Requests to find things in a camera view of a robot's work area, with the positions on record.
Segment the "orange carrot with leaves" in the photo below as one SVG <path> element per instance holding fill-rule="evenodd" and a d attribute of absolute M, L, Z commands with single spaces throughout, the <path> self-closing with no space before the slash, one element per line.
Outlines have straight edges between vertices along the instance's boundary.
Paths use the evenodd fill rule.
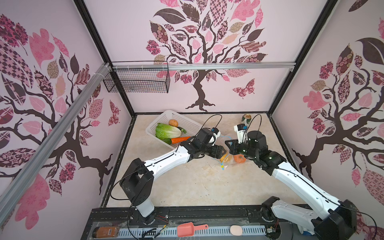
<path fill-rule="evenodd" d="M 190 137 L 180 137 L 180 138 L 173 138 L 173 139 L 164 139 L 163 142 L 165 142 L 168 145 L 172 144 L 179 144 L 181 142 L 187 141 Z"/>

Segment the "clear zip top bag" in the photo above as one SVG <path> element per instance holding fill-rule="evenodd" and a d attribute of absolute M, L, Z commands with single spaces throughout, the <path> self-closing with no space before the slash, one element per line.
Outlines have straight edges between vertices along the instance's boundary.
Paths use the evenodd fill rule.
<path fill-rule="evenodd" d="M 222 146 L 224 148 L 224 150 L 226 151 L 222 156 L 224 156 L 226 154 L 232 155 L 232 160 L 230 162 L 221 163 L 220 159 L 218 160 L 222 170 L 226 170 L 229 167 L 235 167 L 238 165 L 242 165 L 242 164 L 237 164 L 234 161 L 234 155 L 235 154 L 233 153 L 233 151 L 234 151 L 234 147 L 235 147 L 234 146 L 235 140 L 237 140 L 236 134 L 234 134 L 234 135 L 230 134 L 230 135 L 221 135 L 216 141 L 216 144 Z"/>

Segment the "small orange fruit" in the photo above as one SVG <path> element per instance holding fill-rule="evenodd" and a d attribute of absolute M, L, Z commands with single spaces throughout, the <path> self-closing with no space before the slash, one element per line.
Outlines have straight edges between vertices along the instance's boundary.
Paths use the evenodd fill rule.
<path fill-rule="evenodd" d="M 177 128 L 179 123 L 176 120 L 169 120 L 169 125 Z"/>

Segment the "orange bell pepper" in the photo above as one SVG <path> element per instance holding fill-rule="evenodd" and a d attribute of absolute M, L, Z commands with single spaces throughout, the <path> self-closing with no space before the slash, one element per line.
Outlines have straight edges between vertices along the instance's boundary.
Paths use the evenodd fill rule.
<path fill-rule="evenodd" d="M 237 164 L 243 164 L 246 162 L 246 158 L 243 155 L 234 155 L 234 161 Z"/>

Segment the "yellow brown potato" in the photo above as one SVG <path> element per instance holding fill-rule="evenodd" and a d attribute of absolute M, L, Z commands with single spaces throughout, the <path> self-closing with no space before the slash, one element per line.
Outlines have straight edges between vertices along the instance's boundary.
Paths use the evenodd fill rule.
<path fill-rule="evenodd" d="M 226 154 L 220 158 L 221 163 L 227 163 L 232 160 L 232 155 L 231 154 Z"/>

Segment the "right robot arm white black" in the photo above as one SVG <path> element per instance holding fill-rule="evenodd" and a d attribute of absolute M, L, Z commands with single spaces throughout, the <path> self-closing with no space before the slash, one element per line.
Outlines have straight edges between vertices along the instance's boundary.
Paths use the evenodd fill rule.
<path fill-rule="evenodd" d="M 269 150 L 260 131 L 237 131 L 236 140 L 227 140 L 232 155 L 242 155 L 261 170 L 284 183 L 309 206 L 308 209 L 288 204 L 278 197 L 263 202 L 265 221 L 287 220 L 320 240 L 348 240 L 357 230 L 357 209 L 349 200 L 340 201 L 313 182 L 308 181 L 283 156 Z"/>

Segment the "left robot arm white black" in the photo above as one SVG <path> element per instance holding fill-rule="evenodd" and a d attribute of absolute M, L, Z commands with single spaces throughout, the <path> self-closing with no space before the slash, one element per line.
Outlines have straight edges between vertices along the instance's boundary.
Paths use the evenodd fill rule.
<path fill-rule="evenodd" d="M 154 181 L 173 168 L 201 156 L 219 160 L 226 153 L 223 146 L 216 145 L 220 135 L 217 128 L 202 128 L 167 154 L 147 161 L 139 158 L 133 160 L 119 181 L 131 205 L 143 218 L 153 217 L 155 206 L 150 200 L 150 194 Z"/>

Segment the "green beverage can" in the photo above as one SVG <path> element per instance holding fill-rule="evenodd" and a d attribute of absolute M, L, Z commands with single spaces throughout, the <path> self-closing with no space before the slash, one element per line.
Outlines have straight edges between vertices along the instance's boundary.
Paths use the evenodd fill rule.
<path fill-rule="evenodd" d="M 249 125 L 251 123 L 252 116 L 250 114 L 244 114 L 242 116 L 242 123 L 245 125 Z"/>

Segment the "white plastic perforated basket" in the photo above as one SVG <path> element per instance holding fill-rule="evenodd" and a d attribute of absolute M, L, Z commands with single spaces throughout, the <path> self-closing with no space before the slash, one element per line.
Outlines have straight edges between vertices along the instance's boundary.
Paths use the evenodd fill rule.
<path fill-rule="evenodd" d="M 160 114 L 146 128 L 146 133 L 161 144 L 175 149 L 182 140 L 198 133 L 202 125 L 172 110 Z"/>

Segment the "green napa cabbage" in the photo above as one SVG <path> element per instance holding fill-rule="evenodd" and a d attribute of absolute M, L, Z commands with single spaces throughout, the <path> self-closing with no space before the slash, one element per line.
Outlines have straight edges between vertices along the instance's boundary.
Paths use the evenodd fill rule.
<path fill-rule="evenodd" d="M 179 138 L 182 135 L 178 128 L 162 123 L 157 124 L 155 131 L 155 136 L 160 140 Z"/>

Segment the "beige oval sponge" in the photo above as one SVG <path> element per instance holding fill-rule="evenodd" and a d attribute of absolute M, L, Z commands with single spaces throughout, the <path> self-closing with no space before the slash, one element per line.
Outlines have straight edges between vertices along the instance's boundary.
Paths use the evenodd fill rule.
<path fill-rule="evenodd" d="M 238 225 L 232 225 L 230 227 L 230 234 L 233 236 L 242 236 L 243 235 L 243 228 Z"/>

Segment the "pink plastic scoop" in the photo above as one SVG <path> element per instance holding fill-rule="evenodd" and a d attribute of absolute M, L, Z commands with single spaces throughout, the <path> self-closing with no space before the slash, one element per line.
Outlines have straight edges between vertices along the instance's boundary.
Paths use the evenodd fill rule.
<path fill-rule="evenodd" d="M 177 227 L 177 235 L 179 238 L 192 237 L 196 231 L 207 230 L 208 228 L 207 224 L 195 226 L 192 222 L 184 223 Z"/>

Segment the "silver aluminium rail back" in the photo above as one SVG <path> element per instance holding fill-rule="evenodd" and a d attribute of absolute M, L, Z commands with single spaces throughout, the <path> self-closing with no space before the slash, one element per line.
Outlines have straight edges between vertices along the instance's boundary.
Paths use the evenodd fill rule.
<path fill-rule="evenodd" d="M 239 69 L 294 69 L 294 62 L 260 62 L 260 63 L 222 63 L 222 64 L 175 64 L 168 63 L 159 65 L 118 65 L 114 66 L 114 70 L 239 70 Z"/>

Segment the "silver aluminium rail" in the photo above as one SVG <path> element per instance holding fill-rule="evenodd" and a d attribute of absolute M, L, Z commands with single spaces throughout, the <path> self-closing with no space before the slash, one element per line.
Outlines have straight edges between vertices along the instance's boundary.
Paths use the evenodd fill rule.
<path fill-rule="evenodd" d="M 3 224 L 11 214 L 20 198 L 32 184 L 36 175 L 49 159 L 51 153 L 55 150 L 71 124 L 75 121 L 75 118 L 79 115 L 82 107 L 86 105 L 94 90 L 109 73 L 110 65 L 110 63 L 103 63 L 92 75 L 91 82 L 83 88 L 81 94 L 75 99 L 63 117 L 53 127 L 52 132 L 37 148 L 32 158 L 26 163 L 20 173 L 1 195 L 1 224 Z"/>
<path fill-rule="evenodd" d="M 222 64 L 175 64 L 168 63 L 159 65 L 118 65 L 114 66 L 114 70 L 239 70 L 239 69 L 294 69 L 294 62 L 260 62 L 260 63 L 222 63 Z"/>

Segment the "silver aluminium rail left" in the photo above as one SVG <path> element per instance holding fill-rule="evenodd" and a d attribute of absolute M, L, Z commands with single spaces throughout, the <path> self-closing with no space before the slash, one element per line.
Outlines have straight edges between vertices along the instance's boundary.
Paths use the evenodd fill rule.
<path fill-rule="evenodd" d="M 20 198 L 32 184 L 36 175 L 49 159 L 51 153 L 55 150 L 71 124 L 75 121 L 75 118 L 79 115 L 82 107 L 86 105 L 94 90 L 109 73 L 110 65 L 110 63 L 103 63 L 92 75 L 91 82 L 83 88 L 81 94 L 75 99 L 63 117 L 53 127 L 52 132 L 37 148 L 32 158 L 26 163 L 20 173 L 1 195 L 1 224 L 3 224 L 11 214 Z"/>

